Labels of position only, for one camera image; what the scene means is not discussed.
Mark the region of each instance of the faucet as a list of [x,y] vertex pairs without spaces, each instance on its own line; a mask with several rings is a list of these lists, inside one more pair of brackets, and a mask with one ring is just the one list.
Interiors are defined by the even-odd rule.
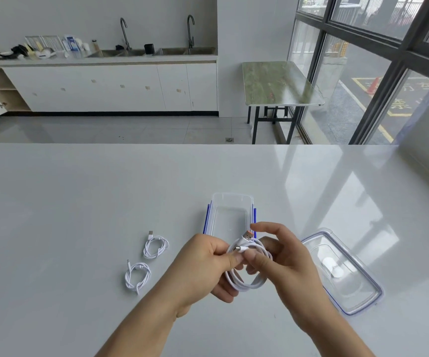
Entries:
[[188,15],[188,20],[187,20],[187,24],[188,24],[188,48],[192,49],[194,47],[194,37],[191,36],[191,32],[190,32],[190,18],[191,21],[194,25],[194,18],[191,15]]
[[125,34],[124,25],[125,25],[125,27],[127,28],[127,23],[125,22],[124,18],[123,18],[123,17],[121,17],[121,18],[120,18],[120,27],[122,28],[122,32],[124,33],[124,39],[126,40],[127,50],[131,50],[130,46],[128,45],[127,35]]

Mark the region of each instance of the traffic cone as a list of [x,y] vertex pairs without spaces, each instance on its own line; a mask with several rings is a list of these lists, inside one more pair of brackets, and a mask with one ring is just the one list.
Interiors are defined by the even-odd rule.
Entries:
[[370,85],[370,87],[368,88],[368,90],[366,91],[366,93],[368,95],[374,95],[376,92],[376,88],[378,87],[378,83],[379,83],[379,77],[377,77],[375,79],[375,81],[372,82],[372,84]]

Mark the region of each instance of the white cable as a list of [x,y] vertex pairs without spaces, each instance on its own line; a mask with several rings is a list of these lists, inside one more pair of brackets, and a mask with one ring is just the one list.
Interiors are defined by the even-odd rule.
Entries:
[[[127,269],[127,272],[126,272],[126,287],[128,289],[130,289],[130,290],[135,291],[137,293],[137,295],[138,295],[139,294],[139,289],[142,288],[145,285],[145,283],[148,282],[148,280],[150,279],[150,276],[151,276],[152,272],[150,271],[150,268],[148,267],[147,264],[145,264],[145,263],[136,263],[136,264],[130,265],[130,262],[128,261],[128,259],[127,259],[127,267],[128,267],[128,269]],[[146,274],[145,274],[144,279],[142,279],[141,282],[138,282],[135,286],[132,283],[130,283],[130,277],[132,276],[132,271],[134,269],[137,269],[137,270],[146,270]]]
[[[243,253],[248,248],[255,248],[259,253],[264,254],[272,260],[272,254],[266,248],[264,248],[263,244],[259,240],[252,238],[252,235],[253,234],[251,232],[247,231],[240,239],[236,240],[232,245],[229,246],[227,253],[232,252],[233,250]],[[247,284],[236,275],[234,269],[225,272],[224,275],[226,276],[229,284],[239,292],[246,292],[249,289],[257,289],[261,287],[267,279],[258,273],[256,278],[254,278],[254,281],[251,284]]]
[[[150,254],[150,252],[148,251],[148,248],[150,247],[150,243],[152,243],[154,240],[159,240],[162,243],[162,246],[158,248],[157,253]],[[160,254],[162,254],[165,251],[165,249],[168,249],[168,246],[169,246],[168,240],[166,240],[162,236],[154,237],[153,232],[149,231],[148,240],[146,241],[145,247],[144,247],[144,257],[148,259],[157,258]]]

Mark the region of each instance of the clear plastic container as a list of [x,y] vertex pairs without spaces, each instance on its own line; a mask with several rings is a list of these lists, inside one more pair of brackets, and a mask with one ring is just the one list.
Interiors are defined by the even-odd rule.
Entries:
[[214,193],[206,211],[204,234],[228,243],[239,239],[255,222],[253,197],[243,194]]
[[329,229],[302,240],[317,266],[330,299],[346,315],[366,309],[383,294],[383,289],[365,265]]

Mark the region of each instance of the stainless steel sink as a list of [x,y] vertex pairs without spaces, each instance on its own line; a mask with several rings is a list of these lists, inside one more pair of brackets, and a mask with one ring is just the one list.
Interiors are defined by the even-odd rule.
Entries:
[[120,50],[99,50],[93,54],[90,54],[88,58],[113,58],[119,56]]
[[215,47],[192,47],[188,49],[189,55],[214,55],[216,51]]
[[130,57],[130,56],[143,56],[145,55],[144,49],[135,49],[135,50],[124,50],[122,53],[117,56]]
[[163,47],[157,50],[154,55],[187,55],[187,47]]

